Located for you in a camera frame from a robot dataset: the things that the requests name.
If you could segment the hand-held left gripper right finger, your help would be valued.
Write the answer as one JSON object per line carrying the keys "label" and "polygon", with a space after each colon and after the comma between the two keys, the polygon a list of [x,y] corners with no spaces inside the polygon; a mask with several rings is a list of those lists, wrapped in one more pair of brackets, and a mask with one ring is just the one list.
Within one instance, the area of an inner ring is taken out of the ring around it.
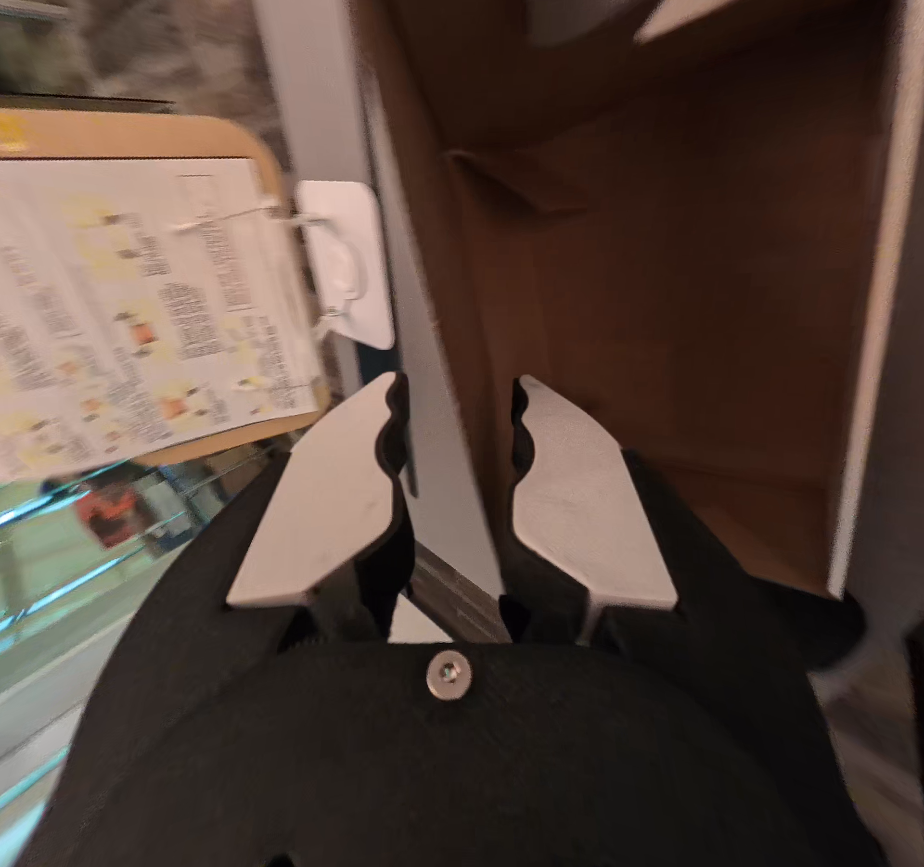
{"label": "hand-held left gripper right finger", "polygon": [[522,636],[589,644],[611,608],[672,612],[678,593],[623,448],[563,395],[514,381],[505,602]]}

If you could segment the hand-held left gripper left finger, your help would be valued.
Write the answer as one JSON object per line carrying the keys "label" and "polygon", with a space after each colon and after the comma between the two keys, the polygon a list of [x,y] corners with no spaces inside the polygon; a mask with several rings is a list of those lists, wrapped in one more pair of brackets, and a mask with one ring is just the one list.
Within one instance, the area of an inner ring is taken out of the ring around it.
{"label": "hand-held left gripper left finger", "polygon": [[389,372],[294,445],[228,607],[301,607],[326,641],[388,641],[415,566],[400,480],[409,422],[409,379]]}

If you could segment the white cardboard mailer box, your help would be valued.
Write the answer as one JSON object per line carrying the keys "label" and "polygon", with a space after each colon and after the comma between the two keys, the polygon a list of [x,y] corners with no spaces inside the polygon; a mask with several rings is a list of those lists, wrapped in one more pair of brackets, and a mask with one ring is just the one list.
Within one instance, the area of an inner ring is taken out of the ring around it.
{"label": "white cardboard mailer box", "polygon": [[920,132],[922,0],[350,0],[491,539],[534,376],[752,574],[840,596]]}

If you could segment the printed instruction sheet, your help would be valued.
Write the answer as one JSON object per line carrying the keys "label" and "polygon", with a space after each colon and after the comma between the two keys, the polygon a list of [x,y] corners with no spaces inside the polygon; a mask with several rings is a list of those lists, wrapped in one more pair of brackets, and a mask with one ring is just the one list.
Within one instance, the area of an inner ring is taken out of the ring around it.
{"label": "printed instruction sheet", "polygon": [[1,220],[2,484],[324,408],[254,159],[3,160]]}

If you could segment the wooden document stand white base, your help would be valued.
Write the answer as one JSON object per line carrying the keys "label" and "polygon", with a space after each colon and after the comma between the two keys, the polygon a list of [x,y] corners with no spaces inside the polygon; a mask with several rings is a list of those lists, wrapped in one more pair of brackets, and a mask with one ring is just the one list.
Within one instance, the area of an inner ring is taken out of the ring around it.
{"label": "wooden document stand white base", "polygon": [[264,190],[292,235],[295,259],[308,301],[310,336],[321,363],[321,390],[326,394],[324,408],[302,426],[295,426],[293,419],[266,422],[246,431],[214,434],[128,460],[156,466],[198,459],[307,428],[323,416],[332,402],[330,380],[321,358],[325,336],[335,333],[380,350],[394,343],[382,221],[378,201],[363,183],[300,181],[294,191],[295,208],[291,209],[281,170],[267,146],[233,122],[202,116],[3,109],[1,149],[2,161],[252,158],[260,170]]}

